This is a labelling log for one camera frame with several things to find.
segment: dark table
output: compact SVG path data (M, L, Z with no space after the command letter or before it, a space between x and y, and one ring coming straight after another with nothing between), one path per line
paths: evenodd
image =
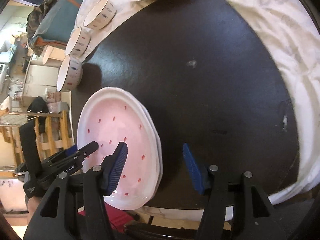
M204 208L207 199L193 189L183 161L184 142L221 171L251 171L267 194L297 180L288 91L260 39L224 0L158 0L105 38L72 91L75 136L84 104L107 86L144 104L161 138L164 173L148 206Z

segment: white cloth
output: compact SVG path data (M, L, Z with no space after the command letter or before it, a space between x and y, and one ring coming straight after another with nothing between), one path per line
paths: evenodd
M83 1L75 28L83 27L85 16L98 1ZM114 19L100 31L87 29L91 41L80 60L84 60L121 23L153 2L111 1L117 9ZM299 0L226 1L266 46L294 105L300 146L298 181L269 197L273 204L277 204L320 182L320 35Z

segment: floor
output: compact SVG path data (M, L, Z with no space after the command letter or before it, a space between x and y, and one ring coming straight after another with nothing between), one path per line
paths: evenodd
M138 213L140 215L140 222L148 223L150 218L149 215ZM166 219L161 217L154 217L152 225L167 227L167 228L185 228L185 229L198 229L200 221L191 220L177 220L177 219ZM231 230L231 225L225 222L224 229Z

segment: cabinet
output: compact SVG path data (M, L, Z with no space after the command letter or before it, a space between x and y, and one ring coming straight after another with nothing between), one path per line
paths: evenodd
M30 65L26 83L43 86L57 86L59 69L56 67Z
M34 54L31 58L31 64L32 65L41 65L41 66L49 66L49 67L57 67L60 68L62 61L56 60L53 58L49 58L45 63L44 63L44 58L41 55L40 57Z
M47 46L43 55L43 65L50 66L52 64L52 66L55 66L56 64L60 64L60 67L65 58L64 54L65 51L63 49Z
M59 68L57 67L30 64L23 85L23 106L29 106L36 97L43 97L46 90L57 91L58 73Z

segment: stack of plates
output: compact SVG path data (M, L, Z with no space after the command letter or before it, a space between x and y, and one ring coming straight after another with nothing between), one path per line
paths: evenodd
M79 119L78 148L91 141L98 142L99 149L84 160L84 172L113 154L119 142L128 145L118 187L104 197L106 203L134 210L155 195L163 173L161 142L150 114L133 95L108 87L89 98Z

